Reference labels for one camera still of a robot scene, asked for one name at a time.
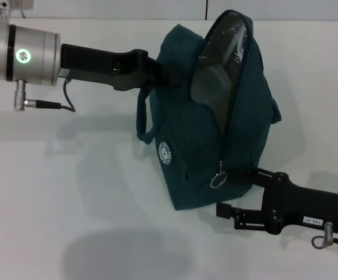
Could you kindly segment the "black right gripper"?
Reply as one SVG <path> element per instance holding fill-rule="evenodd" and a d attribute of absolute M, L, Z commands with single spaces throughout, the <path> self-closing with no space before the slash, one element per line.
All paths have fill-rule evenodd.
<path fill-rule="evenodd" d="M 245 172 L 227 171 L 235 183 L 265 187 L 261 210 L 241 209 L 217 203 L 216 216 L 234 220 L 236 230 L 266 230 L 277 235 L 289 225 L 322 230 L 326 222 L 338 233 L 338 194 L 299 187 L 288 174 L 273 173 L 261 168 Z"/>

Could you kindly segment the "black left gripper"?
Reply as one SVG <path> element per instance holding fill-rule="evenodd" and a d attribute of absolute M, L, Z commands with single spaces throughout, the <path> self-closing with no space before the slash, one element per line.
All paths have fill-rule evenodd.
<path fill-rule="evenodd" d="M 67 82 L 100 83 L 115 90 L 182 83 L 176 69 L 150 58 L 147 51 L 109 52 L 70 44 L 61 46 L 59 75 Z"/>

